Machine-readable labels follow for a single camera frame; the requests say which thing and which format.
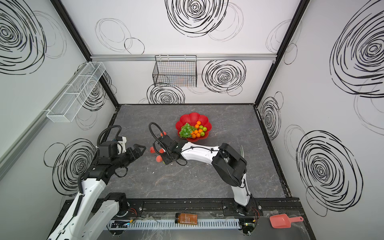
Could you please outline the green fake grape bunch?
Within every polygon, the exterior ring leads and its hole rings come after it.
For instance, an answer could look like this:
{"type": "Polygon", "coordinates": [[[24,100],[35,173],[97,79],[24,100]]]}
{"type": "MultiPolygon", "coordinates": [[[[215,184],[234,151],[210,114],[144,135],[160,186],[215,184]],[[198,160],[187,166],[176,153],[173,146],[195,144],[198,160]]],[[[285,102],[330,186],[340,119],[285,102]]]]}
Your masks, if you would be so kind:
{"type": "Polygon", "coordinates": [[[192,135],[195,133],[196,128],[189,123],[186,123],[184,126],[182,126],[181,130],[179,131],[179,136],[181,138],[192,138],[192,135]]]}

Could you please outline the red flower-shaped fruit bowl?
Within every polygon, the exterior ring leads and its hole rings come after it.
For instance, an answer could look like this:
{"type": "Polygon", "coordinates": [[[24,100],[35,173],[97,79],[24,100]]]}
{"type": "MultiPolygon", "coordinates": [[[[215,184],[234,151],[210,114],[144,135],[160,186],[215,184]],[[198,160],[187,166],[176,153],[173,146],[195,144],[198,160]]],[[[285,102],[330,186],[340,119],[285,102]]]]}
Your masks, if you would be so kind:
{"type": "Polygon", "coordinates": [[[179,136],[179,131],[181,130],[182,126],[184,126],[186,123],[189,123],[190,125],[194,126],[196,130],[199,130],[200,126],[206,127],[208,130],[205,132],[204,137],[192,139],[192,138],[187,138],[189,142],[197,142],[198,140],[204,140],[208,138],[210,131],[212,130],[212,124],[209,121],[209,118],[205,115],[200,115],[199,113],[190,113],[186,114],[180,117],[180,120],[176,123],[175,127],[178,131],[178,136],[179,136]]]}

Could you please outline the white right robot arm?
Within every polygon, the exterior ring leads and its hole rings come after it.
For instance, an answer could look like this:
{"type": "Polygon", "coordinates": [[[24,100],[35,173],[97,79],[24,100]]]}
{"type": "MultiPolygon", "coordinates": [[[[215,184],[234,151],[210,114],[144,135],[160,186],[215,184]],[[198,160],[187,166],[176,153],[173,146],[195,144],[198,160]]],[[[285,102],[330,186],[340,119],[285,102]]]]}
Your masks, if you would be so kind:
{"type": "Polygon", "coordinates": [[[162,136],[155,139],[150,152],[158,154],[157,161],[166,165],[183,160],[186,163],[198,161],[212,166],[220,178],[231,186],[237,212],[245,216],[252,210],[253,196],[247,183],[247,161],[229,144],[209,147],[187,140],[177,142],[169,136],[162,136]]]}

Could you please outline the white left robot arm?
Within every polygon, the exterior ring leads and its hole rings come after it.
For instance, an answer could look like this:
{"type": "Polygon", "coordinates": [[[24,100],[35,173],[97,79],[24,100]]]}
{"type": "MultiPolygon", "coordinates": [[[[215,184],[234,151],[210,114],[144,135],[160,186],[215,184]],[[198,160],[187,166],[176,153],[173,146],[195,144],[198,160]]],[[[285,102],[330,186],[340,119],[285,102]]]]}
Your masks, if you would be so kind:
{"type": "Polygon", "coordinates": [[[108,194],[96,213],[91,216],[94,205],[117,169],[127,169],[146,150],[135,144],[124,148],[118,141],[98,145],[95,159],[78,178],[78,193],[57,227],[50,233],[50,240],[96,240],[113,217],[124,217],[131,208],[125,193],[108,194]]]}

